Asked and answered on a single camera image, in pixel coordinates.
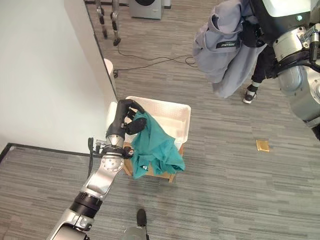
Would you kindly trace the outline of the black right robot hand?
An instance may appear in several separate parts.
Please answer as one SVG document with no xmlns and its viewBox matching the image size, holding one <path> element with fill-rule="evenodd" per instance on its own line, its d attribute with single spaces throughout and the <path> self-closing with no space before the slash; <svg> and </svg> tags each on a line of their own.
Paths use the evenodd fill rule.
<svg viewBox="0 0 320 240">
<path fill-rule="evenodd" d="M 263 45 L 277 51 L 299 52 L 300 36 L 311 22 L 310 0 L 245 0 L 242 42 L 250 48 Z"/>
</svg>

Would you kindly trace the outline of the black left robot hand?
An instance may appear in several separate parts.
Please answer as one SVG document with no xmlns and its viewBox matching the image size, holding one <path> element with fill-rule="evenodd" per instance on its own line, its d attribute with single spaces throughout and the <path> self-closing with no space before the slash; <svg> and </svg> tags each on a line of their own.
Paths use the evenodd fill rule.
<svg viewBox="0 0 320 240">
<path fill-rule="evenodd" d="M 138 117 L 134 120 L 137 113 L 145 113 L 143 107 L 132 99 L 121 99 L 118 101 L 115 118 L 106 131 L 105 137 L 118 135 L 125 138 L 125 134 L 135 135 L 145 129 L 147 119 Z"/>
</svg>

